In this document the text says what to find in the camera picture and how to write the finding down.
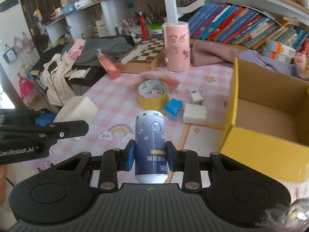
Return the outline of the white foam block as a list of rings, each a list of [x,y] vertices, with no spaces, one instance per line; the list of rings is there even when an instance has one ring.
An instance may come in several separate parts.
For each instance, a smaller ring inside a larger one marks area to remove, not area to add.
[[[54,123],[69,122],[67,130],[58,131],[58,139],[79,141],[88,133],[90,124],[98,113],[97,106],[88,96],[74,96],[58,112]]]

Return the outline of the large white power adapter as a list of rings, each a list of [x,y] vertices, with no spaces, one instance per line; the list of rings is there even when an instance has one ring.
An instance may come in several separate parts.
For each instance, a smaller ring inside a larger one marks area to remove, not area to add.
[[[206,120],[207,120],[206,106],[186,103],[183,112],[184,123],[205,126]]]

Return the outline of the blue plastic clip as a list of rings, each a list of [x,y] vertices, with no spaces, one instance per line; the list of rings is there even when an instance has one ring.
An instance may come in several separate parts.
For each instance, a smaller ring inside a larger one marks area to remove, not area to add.
[[[168,116],[168,118],[175,120],[178,117],[179,111],[182,108],[183,108],[183,102],[175,98],[172,98],[161,109],[162,112],[166,114],[166,116]]]

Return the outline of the yellow tape roll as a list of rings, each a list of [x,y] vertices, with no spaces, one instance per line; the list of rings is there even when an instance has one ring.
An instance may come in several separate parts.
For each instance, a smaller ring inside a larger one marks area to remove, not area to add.
[[[160,80],[145,80],[137,86],[139,104],[143,110],[161,111],[169,101],[169,87]]]

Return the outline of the pink rabbit plush glove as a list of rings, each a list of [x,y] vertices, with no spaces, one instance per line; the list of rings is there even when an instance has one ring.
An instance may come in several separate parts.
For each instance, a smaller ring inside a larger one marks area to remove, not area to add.
[[[174,77],[173,73],[160,73],[158,71],[147,71],[139,73],[136,77],[127,80],[126,84],[134,89],[146,80],[160,80],[166,83],[171,89],[175,89],[180,81]]]

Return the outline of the pink checkered tablecloth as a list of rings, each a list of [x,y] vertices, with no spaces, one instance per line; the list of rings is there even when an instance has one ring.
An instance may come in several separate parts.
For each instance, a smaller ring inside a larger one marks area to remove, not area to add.
[[[179,149],[208,155],[219,152],[275,180],[284,182],[299,197],[298,183],[308,182],[308,82],[243,59],[234,67],[221,64],[171,73],[180,81],[166,96],[189,105],[190,94],[202,95],[206,119],[183,132],[182,117],[152,115],[142,108],[141,92],[146,81],[130,87],[133,74],[115,80],[101,78],[86,92],[96,105],[85,136],[59,140],[44,159],[25,163],[46,169],[80,152],[98,156],[106,150],[124,148],[128,141],[147,140],[153,134],[170,140]]]

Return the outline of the small white charger cube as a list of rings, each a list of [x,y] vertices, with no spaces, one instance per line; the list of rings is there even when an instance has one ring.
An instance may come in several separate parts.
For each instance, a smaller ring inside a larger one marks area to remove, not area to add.
[[[192,93],[190,96],[190,102],[191,104],[195,105],[203,105],[204,100],[200,93]]]

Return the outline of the pink glove on cloth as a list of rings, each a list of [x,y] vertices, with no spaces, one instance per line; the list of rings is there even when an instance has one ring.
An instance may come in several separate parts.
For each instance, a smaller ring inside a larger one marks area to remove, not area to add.
[[[81,55],[83,48],[85,46],[85,43],[86,41],[84,39],[77,39],[74,42],[73,46],[68,51],[68,54],[71,60],[75,60]]]

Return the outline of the pink water bottle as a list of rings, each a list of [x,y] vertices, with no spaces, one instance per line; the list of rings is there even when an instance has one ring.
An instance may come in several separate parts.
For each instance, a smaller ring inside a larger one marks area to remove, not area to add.
[[[101,52],[101,49],[97,49],[96,55],[100,65],[104,68],[110,79],[114,80],[120,77],[120,69],[117,68],[116,64],[107,55]]]

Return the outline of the wooden chessboard box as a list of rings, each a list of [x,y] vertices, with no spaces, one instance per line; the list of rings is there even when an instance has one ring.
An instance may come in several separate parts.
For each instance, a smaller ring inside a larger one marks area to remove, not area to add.
[[[122,73],[155,71],[164,61],[165,47],[162,38],[142,40],[134,48],[115,61]]]

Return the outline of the grey cloth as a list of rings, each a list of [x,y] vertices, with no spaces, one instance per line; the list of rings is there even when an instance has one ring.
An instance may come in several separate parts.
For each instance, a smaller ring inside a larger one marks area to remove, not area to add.
[[[76,66],[90,66],[100,67],[97,59],[97,49],[101,50],[101,53],[107,55],[110,60],[116,61],[123,54],[133,48],[135,42],[132,36],[110,36],[96,39],[77,39],[74,43],[65,45],[61,54],[69,52],[73,47],[73,50],[79,46],[83,46],[81,54],[74,62]]]

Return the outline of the pink cylindrical container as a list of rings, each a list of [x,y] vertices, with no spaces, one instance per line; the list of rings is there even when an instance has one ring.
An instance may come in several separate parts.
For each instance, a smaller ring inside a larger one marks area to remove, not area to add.
[[[172,72],[184,72],[190,68],[190,34],[188,23],[172,21],[162,25],[165,45],[165,63]]]

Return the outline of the orange white box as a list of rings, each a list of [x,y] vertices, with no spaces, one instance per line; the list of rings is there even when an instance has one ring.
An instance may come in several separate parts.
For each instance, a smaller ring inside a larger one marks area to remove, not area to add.
[[[271,39],[268,39],[266,41],[265,47],[271,52],[286,55],[292,58],[296,54],[296,50],[293,49],[292,47],[282,44],[280,42],[271,40]]]
[[[288,64],[291,64],[292,62],[292,57],[280,54],[280,53],[275,53],[271,52],[268,50],[265,46],[262,47],[262,55],[271,59],[275,59],[277,61],[285,62]]]

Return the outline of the orange white box upper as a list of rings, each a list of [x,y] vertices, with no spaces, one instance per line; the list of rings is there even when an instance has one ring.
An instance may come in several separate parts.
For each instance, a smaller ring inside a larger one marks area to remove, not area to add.
[[[271,52],[286,55],[292,58],[296,54],[296,50],[293,49],[292,47],[282,44],[280,42],[271,40],[271,39],[268,39],[266,41],[265,47]]]

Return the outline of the pink pig figurine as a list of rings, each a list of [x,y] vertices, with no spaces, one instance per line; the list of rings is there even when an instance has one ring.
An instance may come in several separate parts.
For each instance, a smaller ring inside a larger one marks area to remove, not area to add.
[[[301,72],[304,72],[306,70],[306,54],[304,52],[297,52],[294,55],[293,63]]]

